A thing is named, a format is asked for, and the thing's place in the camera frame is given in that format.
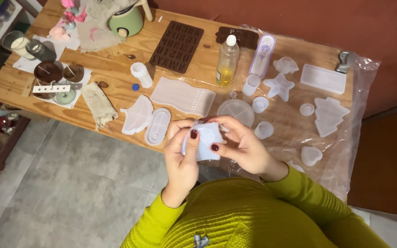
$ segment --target ribbed knit sweater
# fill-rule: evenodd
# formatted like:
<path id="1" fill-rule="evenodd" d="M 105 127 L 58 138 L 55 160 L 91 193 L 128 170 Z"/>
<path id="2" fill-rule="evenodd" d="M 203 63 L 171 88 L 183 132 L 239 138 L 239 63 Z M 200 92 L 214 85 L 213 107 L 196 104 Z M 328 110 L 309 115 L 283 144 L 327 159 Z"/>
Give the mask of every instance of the ribbed knit sweater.
<path id="1" fill-rule="evenodd" d="M 213 247 L 388 248 L 363 219 L 304 173 L 289 168 L 264 185 L 245 178 L 204 183 L 178 208 L 159 194 L 122 248 L 192 248 L 194 235 Z"/>

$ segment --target wooden table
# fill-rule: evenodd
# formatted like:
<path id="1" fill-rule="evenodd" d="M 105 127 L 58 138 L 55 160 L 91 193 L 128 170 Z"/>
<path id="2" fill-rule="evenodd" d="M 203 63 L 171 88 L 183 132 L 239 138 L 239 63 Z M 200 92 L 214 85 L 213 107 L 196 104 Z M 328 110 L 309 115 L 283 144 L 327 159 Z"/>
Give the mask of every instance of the wooden table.
<path id="1" fill-rule="evenodd" d="M 32 37 L 34 34 L 37 34 L 46 37 L 48 31 L 56 25 L 63 11 L 64 8 L 59 0 L 49 0 L 30 27 L 27 36 Z M 256 96 L 263 96 L 264 93 L 268 92 L 269 87 L 261 84 L 259 90 L 252 97 L 245 97 L 241 93 L 244 80 L 248 75 L 249 66 L 255 53 L 255 51 L 248 49 L 242 49 L 240 51 L 233 85 L 227 89 L 216 86 L 215 72 L 220 44 L 215 42 L 215 33 L 220 26 L 231 25 L 158 9 L 152 9 L 152 12 L 155 21 L 149 22 L 145 20 L 143 29 L 137 35 L 129 37 L 127 42 L 99 52 L 85 54 L 80 53 L 80 51 L 65 49 L 60 59 L 61 62 L 80 64 L 85 68 L 93 70 L 90 82 L 105 81 L 108 83 L 109 87 L 104 89 L 104 91 L 112 105 L 118 110 L 119 118 L 108 123 L 107 127 L 99 131 L 100 133 L 162 151 L 164 143 L 156 147 L 151 147 L 145 143 L 144 131 L 134 135 L 122 134 L 121 129 L 124 124 L 125 114 L 119 111 L 120 108 L 131 107 L 141 94 L 149 98 L 161 76 L 169 79 L 181 79 L 194 87 L 203 87 L 215 91 L 217 96 L 213 102 L 210 115 L 216 114 L 218 106 L 223 101 L 229 99 L 229 92 L 233 89 L 238 92 L 237 98 L 243 99 L 249 104 L 252 103 Z M 131 89 L 132 84 L 139 83 L 139 81 L 131 75 L 130 66 L 135 62 L 146 63 L 149 61 L 171 20 L 205 30 L 188 70 L 185 74 L 177 74 L 157 67 L 155 69 L 153 86 L 148 89 L 141 88 L 139 91 L 133 91 Z M 255 128 L 260 121 L 270 121 L 275 128 L 275 132 L 272 137 L 264 141 L 264 144 L 270 147 L 273 155 L 278 159 L 284 161 L 292 160 L 295 164 L 301 165 L 311 178 L 322 183 L 323 186 L 344 200 L 349 185 L 352 115 L 345 116 L 345 121 L 339 125 L 338 131 L 326 138 L 320 138 L 314 124 L 315 115 L 302 116 L 299 113 L 299 107 L 303 103 L 313 104 L 313 99 L 316 97 L 326 98 L 330 96 L 340 100 L 343 106 L 350 108 L 352 104 L 353 71 L 350 70 L 347 74 L 347 86 L 345 93 L 342 95 L 303 85 L 299 81 L 304 64 L 334 70 L 336 64 L 339 62 L 338 54 L 340 49 L 279 35 L 275 37 L 277 43 L 273 51 L 272 60 L 289 56 L 296 61 L 300 70 L 286 75 L 287 80 L 295 82 L 295 87 L 290 90 L 290 100 L 284 102 L 279 96 L 275 96 L 270 100 L 269 107 L 265 112 L 255 115 L 256 119 L 252 128 Z M 133 54 L 136 58 L 129 59 L 125 54 Z M 32 96 L 22 97 L 21 93 L 32 74 L 12 67 L 18 59 L 19 56 L 13 53 L 0 71 L 0 102 L 94 130 L 94 120 L 83 97 L 79 98 L 73 109 L 66 109 Z M 277 74 L 278 72 L 274 69 L 271 61 L 265 79 L 274 78 Z M 162 107 L 159 104 L 153 105 L 155 109 Z M 163 107 L 170 109 L 173 116 L 172 120 L 187 117 L 197 118 L 197 116 L 186 115 L 168 106 Z M 315 166 L 304 166 L 300 158 L 301 147 L 303 146 L 314 146 L 322 150 L 323 159 Z"/>

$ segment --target woman's hand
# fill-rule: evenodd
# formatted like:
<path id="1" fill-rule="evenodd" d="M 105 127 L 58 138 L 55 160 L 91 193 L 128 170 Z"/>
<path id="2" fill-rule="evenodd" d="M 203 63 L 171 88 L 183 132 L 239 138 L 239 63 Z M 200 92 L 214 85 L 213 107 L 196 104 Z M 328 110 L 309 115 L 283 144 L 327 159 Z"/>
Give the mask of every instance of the woman's hand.
<path id="1" fill-rule="evenodd" d="M 171 122 L 164 148 L 168 184 L 162 191 L 163 203 L 171 208 L 179 207 L 199 177 L 196 156 L 199 146 L 199 133 L 192 130 L 187 140 L 185 155 L 182 155 L 182 143 L 194 124 L 190 120 Z"/>
<path id="2" fill-rule="evenodd" d="M 200 120 L 222 124 L 229 129 L 229 132 L 224 133 L 225 136 L 238 143 L 237 148 L 227 144 L 213 144 L 211 149 L 214 153 L 235 160 L 245 171 L 258 174 L 266 181 L 279 181 L 289 173 L 288 166 L 273 158 L 254 132 L 237 119 L 230 116 L 214 116 Z"/>

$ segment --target oil bottle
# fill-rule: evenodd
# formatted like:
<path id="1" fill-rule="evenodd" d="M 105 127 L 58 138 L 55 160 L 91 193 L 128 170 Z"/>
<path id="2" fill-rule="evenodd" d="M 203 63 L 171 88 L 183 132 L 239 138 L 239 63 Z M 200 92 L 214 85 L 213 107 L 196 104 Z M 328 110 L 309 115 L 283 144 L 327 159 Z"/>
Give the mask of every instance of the oil bottle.
<path id="1" fill-rule="evenodd" d="M 234 79 L 240 49 L 234 35 L 229 35 L 218 52 L 216 80 L 220 87 L 228 87 Z"/>

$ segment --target orange wall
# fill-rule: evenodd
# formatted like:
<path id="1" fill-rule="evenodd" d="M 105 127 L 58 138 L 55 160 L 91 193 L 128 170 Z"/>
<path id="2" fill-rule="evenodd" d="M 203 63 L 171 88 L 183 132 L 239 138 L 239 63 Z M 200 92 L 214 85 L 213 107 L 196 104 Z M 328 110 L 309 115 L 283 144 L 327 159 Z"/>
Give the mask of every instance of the orange wall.
<path id="1" fill-rule="evenodd" d="M 331 44 L 382 60 L 364 117 L 397 106 L 397 0 L 155 0 L 152 7 Z"/>

